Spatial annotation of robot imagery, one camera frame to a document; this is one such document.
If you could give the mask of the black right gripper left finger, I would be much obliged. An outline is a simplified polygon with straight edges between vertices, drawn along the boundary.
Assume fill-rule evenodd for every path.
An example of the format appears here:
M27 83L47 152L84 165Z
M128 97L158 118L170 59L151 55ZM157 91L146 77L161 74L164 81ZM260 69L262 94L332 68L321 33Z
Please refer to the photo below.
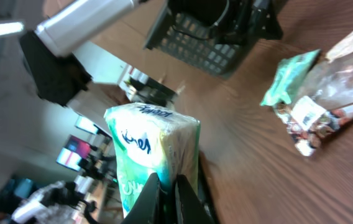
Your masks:
M158 224L160 222L160 180L152 173L122 224Z

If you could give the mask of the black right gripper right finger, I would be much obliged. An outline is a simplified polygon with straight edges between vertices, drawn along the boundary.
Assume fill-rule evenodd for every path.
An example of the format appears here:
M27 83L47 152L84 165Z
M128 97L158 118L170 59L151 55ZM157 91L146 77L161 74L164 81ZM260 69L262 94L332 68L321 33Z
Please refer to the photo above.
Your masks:
M184 175L176 177L175 208L178 224L214 224Z

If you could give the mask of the teal Kleenex tissue pack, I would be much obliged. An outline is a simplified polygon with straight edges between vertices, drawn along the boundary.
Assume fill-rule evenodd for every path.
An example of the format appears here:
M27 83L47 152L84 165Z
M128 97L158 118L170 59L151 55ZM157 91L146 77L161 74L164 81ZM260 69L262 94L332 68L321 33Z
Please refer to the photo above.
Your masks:
M164 191L178 174L198 189L200 121L145 103L115 106L104 114L112 134L123 214L128 215L149 176L156 173Z

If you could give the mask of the teal snack packet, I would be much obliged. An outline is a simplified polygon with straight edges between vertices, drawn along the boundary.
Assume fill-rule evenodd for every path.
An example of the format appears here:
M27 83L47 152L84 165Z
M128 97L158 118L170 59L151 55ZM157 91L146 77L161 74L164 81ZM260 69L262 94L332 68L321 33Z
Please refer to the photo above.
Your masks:
M260 106L290 104L321 50L313 50L292 58L285 58L278 64L272 85L264 94Z

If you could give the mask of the brown Pantene sachet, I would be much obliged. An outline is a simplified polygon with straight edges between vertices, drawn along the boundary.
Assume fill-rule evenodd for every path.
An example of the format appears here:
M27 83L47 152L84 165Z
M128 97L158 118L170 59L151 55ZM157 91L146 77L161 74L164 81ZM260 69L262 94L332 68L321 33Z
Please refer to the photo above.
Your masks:
M353 31L316 60L288 105L271 106L301 155L353 120Z

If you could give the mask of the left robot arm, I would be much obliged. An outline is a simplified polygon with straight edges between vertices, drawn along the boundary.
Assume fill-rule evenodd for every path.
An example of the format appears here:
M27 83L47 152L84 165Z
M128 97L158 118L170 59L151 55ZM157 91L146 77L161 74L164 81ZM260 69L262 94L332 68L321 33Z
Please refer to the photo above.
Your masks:
M140 0L79 0L20 36L37 95L66 106L88 89L91 75L73 55L102 30L142 5Z

